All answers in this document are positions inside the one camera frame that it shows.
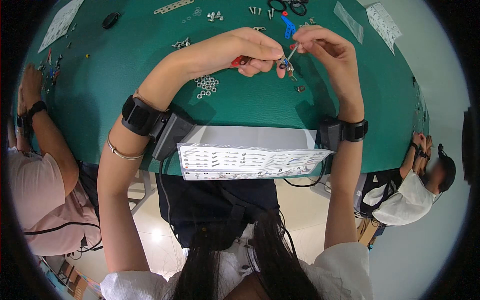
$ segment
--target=pile of nuts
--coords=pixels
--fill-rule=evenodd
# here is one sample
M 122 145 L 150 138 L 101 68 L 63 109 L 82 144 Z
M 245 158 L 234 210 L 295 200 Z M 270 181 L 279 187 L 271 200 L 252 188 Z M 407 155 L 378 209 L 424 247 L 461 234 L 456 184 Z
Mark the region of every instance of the pile of nuts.
M 212 92 L 216 92 L 216 85 L 220 83 L 220 81 L 210 75 L 195 78 L 193 81 L 197 83 L 197 87 L 203 89 L 203 91 L 197 95 L 197 98 L 199 99 L 202 99 L 203 96 L 210 96 Z
M 215 19 L 219 19 L 220 21 L 223 21 L 223 16 L 221 15 L 220 12 L 212 12 L 207 14 L 207 21 L 213 22 Z
M 177 42 L 176 44 L 172 45 L 173 48 L 180 49 L 183 47 L 190 46 L 190 38 L 187 37 L 184 41 L 182 42 Z

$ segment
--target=pink shirt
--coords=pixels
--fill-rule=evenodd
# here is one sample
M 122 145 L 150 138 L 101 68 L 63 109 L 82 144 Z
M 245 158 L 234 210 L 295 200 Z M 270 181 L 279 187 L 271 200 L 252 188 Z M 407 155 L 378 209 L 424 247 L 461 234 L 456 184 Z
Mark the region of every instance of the pink shirt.
M 10 151 L 9 184 L 17 217 L 23 231 L 54 228 L 67 222 L 98 225 L 95 210 L 80 182 L 65 197 L 57 162 L 50 154 Z M 100 230 L 88 225 L 67 225 L 53 232 L 25 236 L 36 255 L 61 255 L 80 249 L 86 237 L 88 248 L 100 240 Z

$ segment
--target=instruction manual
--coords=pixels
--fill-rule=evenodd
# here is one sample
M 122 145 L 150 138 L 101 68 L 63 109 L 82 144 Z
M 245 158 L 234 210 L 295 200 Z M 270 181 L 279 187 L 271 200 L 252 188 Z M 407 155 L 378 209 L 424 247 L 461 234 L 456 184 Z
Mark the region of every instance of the instruction manual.
M 332 151 L 177 144 L 185 180 L 231 180 L 310 174 Z
M 367 8 L 367 16 L 370 25 L 384 39 L 393 55 L 395 55 L 393 44 L 395 39 L 400 37 L 402 33 L 392 17 L 380 2 L 374 3 Z
M 37 53 L 42 52 L 46 47 L 50 46 L 51 43 L 67 33 L 68 27 L 83 2 L 84 0 L 71 0 L 57 12 L 50 27 L 48 27 L 47 34 L 45 34 Z

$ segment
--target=washer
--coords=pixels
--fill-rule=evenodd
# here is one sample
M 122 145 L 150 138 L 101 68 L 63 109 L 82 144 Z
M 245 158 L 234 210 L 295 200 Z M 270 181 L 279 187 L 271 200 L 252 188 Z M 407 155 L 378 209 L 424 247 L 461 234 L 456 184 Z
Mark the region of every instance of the washer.
M 273 6 L 272 6 L 272 1 L 275 1 L 275 2 L 278 2 L 278 3 L 282 4 L 283 9 L 282 9 L 282 10 L 278 10 L 278 9 L 276 9 L 275 7 L 273 7 Z M 269 6 L 270 8 L 274 9 L 276 12 L 284 12 L 285 10 L 287 10 L 287 6 L 286 6 L 285 2 L 283 2 L 283 1 L 281 1 L 281 0 L 268 0 L 267 4 L 268 4 L 268 6 Z

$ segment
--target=silver bangle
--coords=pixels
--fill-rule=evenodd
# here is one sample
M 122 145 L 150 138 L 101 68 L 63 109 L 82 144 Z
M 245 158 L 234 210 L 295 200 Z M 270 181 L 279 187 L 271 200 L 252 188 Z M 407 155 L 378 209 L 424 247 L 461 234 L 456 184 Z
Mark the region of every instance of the silver bangle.
M 112 145 L 112 143 L 110 142 L 110 131 L 112 131 L 112 129 L 110 129 L 108 131 L 108 134 L 107 134 L 107 144 L 108 146 L 110 147 L 110 150 L 112 150 L 112 153 L 115 153 L 116 155 L 120 156 L 121 158 L 123 159 L 128 159 L 128 160 L 136 160 L 136 159 L 139 159 L 139 158 L 142 158 L 145 154 L 145 151 L 143 151 L 139 156 L 133 156 L 133 157 L 130 157 L 130 156 L 125 156 L 123 155 L 122 153 L 118 152 L 117 149 Z

